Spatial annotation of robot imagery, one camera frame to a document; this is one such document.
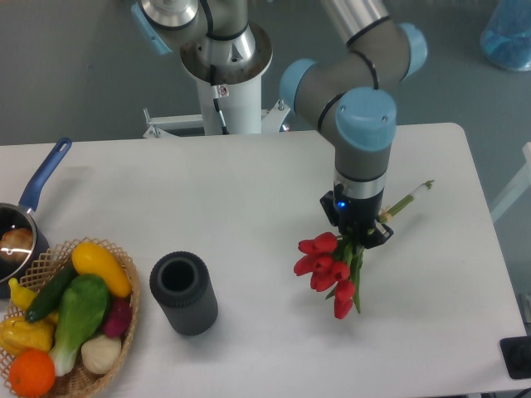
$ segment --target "red tulip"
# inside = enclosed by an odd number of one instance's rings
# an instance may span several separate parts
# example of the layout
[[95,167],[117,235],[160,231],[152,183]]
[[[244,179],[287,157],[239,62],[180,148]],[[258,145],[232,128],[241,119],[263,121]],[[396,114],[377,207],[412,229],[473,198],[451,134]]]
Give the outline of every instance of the red tulip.
[[335,287],[335,299],[343,302],[350,300],[356,293],[356,286],[350,280],[342,280]]
[[305,255],[302,259],[297,261],[293,271],[297,276],[309,274],[314,271],[314,262],[316,258],[314,255]]
[[334,315],[337,319],[343,319],[347,316],[352,308],[354,302],[352,300],[339,301],[338,298],[334,300]]
[[332,269],[330,270],[332,277],[336,281],[346,280],[350,276],[350,267],[343,261],[335,261],[332,264]]
[[314,246],[326,253],[332,253],[338,247],[338,238],[332,232],[325,232],[314,239]]
[[325,290],[331,288],[334,283],[334,278],[332,278],[328,272],[314,272],[312,274],[312,279],[309,280],[310,288],[316,292],[324,292]]
[[307,239],[299,242],[299,250],[306,255],[332,253],[337,247],[338,239],[332,232],[325,232],[315,239]]
[[328,272],[334,263],[332,255],[320,255],[314,262],[315,272]]

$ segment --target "gray floor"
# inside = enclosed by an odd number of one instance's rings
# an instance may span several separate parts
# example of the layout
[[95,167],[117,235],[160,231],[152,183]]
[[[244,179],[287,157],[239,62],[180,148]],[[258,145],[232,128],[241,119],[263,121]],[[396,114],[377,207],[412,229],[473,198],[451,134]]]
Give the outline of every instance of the gray floor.
[[[178,56],[151,52],[131,20],[131,4],[0,2],[1,145],[49,143],[63,135],[74,140],[140,138],[144,107],[152,116],[199,113],[194,84]],[[276,102],[280,76],[293,61],[310,57],[330,63],[344,54],[317,0],[249,4],[251,20],[268,32],[274,47],[263,80],[265,108]],[[430,48],[424,68],[391,90],[398,123],[461,125],[491,203],[524,165],[521,148],[531,141],[531,72],[501,70],[480,52],[480,33],[496,1],[386,4],[395,21],[421,28]],[[289,121],[294,129],[308,128],[296,118]],[[515,293],[531,291],[530,203],[531,190],[496,225]]]

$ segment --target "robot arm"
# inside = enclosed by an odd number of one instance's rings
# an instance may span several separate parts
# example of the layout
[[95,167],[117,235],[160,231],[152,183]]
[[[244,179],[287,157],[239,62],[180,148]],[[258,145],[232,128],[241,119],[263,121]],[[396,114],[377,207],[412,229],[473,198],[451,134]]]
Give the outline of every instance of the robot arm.
[[139,12],[170,48],[205,36],[226,40],[247,28],[246,0],[138,0],[133,7],[136,21],[142,20]]
[[426,41],[410,24],[396,26],[378,0],[322,0],[348,54],[331,66],[292,64],[280,97],[335,147],[334,190],[321,204],[343,234],[366,248],[385,243],[391,229],[378,223],[396,105],[379,89],[418,70]]

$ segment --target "tulip bouquet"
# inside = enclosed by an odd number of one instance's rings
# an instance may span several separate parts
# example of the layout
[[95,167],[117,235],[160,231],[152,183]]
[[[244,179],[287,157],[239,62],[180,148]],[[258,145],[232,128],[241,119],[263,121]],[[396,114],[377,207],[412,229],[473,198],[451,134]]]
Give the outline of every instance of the tulip bouquet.
[[[432,180],[421,184],[395,206],[383,210],[379,222],[389,222],[422,192],[430,190],[432,184]],[[332,232],[325,232],[314,239],[299,242],[299,250],[304,253],[304,257],[295,264],[295,274],[311,274],[309,286],[317,292],[332,288],[326,299],[334,297],[335,317],[345,318],[353,306],[361,313],[359,283],[364,248],[357,238],[353,235],[336,236]]]

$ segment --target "black cylinder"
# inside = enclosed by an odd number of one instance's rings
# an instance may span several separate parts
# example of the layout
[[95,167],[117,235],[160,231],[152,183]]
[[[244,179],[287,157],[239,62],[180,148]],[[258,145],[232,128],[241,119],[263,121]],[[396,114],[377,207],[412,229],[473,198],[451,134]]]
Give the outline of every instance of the black cylinder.
[[178,251],[165,255],[153,267],[149,288],[176,332],[195,336],[217,318],[217,300],[205,263],[196,255]]

